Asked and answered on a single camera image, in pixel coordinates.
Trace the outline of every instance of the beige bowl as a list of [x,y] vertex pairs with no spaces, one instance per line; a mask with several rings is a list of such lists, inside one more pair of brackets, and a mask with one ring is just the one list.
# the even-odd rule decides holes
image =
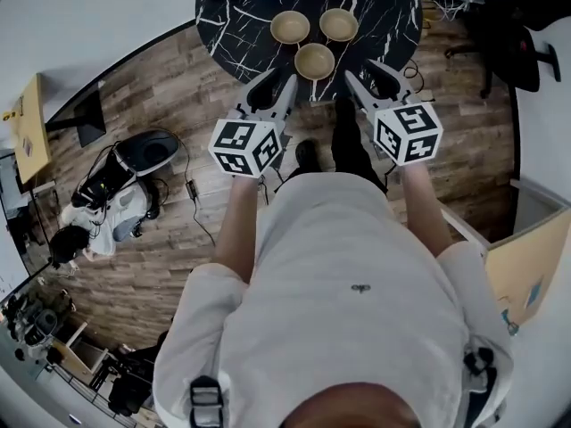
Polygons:
[[349,41],[357,35],[359,23],[350,12],[332,8],[321,14],[319,28],[329,39]]
[[294,64],[304,78],[319,81],[333,72],[335,57],[328,47],[318,43],[309,43],[297,52]]
[[284,11],[272,19],[271,35],[284,45],[301,43],[310,34],[310,22],[297,11]]

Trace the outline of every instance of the round table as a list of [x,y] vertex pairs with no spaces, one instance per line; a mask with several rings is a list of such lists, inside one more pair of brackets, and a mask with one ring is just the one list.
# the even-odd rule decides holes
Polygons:
[[[330,41],[320,31],[319,17],[330,8],[344,8],[357,18],[359,32],[352,41]],[[365,59],[400,70],[417,48],[422,29],[420,0],[196,0],[196,26],[210,55],[235,78],[247,83],[270,68],[284,67],[285,82],[296,72],[298,45],[278,43],[269,24],[286,10],[302,12],[310,21],[310,34],[302,45],[322,43],[335,56],[335,70],[328,78],[310,81],[298,75],[298,101],[344,95],[345,70],[369,86],[372,78],[363,69]]]

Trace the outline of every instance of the wooden floor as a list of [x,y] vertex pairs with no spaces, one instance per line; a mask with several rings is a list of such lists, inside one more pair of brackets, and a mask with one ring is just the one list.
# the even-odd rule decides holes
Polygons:
[[[425,3],[422,39],[414,60],[424,76],[424,89],[435,98],[434,107],[444,125],[443,142],[430,170],[439,198],[483,234],[502,237],[509,227],[508,181],[513,170],[513,132],[509,95],[503,84],[494,85],[489,99],[479,98],[483,69],[477,55],[447,60],[443,52],[466,40],[458,22],[438,21],[441,14]],[[414,83],[420,86],[420,78]],[[192,27],[173,35],[110,73],[100,86],[107,135],[80,149],[75,130],[66,130],[51,142],[53,162],[42,178],[54,178],[61,204],[67,204],[78,181],[95,156],[108,144],[148,128],[167,128],[179,135],[191,155],[189,175],[200,194],[198,218],[213,235],[219,231],[228,197],[230,178],[223,176],[207,152],[218,118],[233,104],[238,82],[214,62]],[[281,172],[294,168],[294,147],[307,137],[319,141],[322,164],[334,167],[330,139],[332,103],[302,103],[287,122],[293,138]],[[366,127],[364,119],[361,127]],[[377,156],[368,139],[365,147],[382,175],[392,163]],[[47,270],[45,292],[61,287],[70,291],[77,305],[75,321],[86,320],[88,331],[102,345],[124,342],[144,347],[170,325],[190,269],[209,260],[208,237],[193,221],[194,205],[184,188],[186,154],[156,174],[170,188],[161,216],[145,222],[137,240],[118,245],[109,260],[78,260],[80,271]],[[278,186],[269,173],[269,198]],[[400,219],[405,219],[398,171],[389,176],[389,194]],[[40,198],[51,236],[57,225],[53,196]],[[47,255],[46,247],[40,250]],[[31,257],[37,265],[37,255]]]

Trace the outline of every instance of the black shoe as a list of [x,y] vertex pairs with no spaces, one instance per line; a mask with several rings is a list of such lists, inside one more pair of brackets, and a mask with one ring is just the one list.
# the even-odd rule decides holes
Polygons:
[[335,113],[337,114],[337,123],[354,122],[355,121],[355,104],[350,98],[339,98],[335,101]]
[[303,171],[321,171],[315,142],[310,139],[301,141],[295,148],[295,159]]

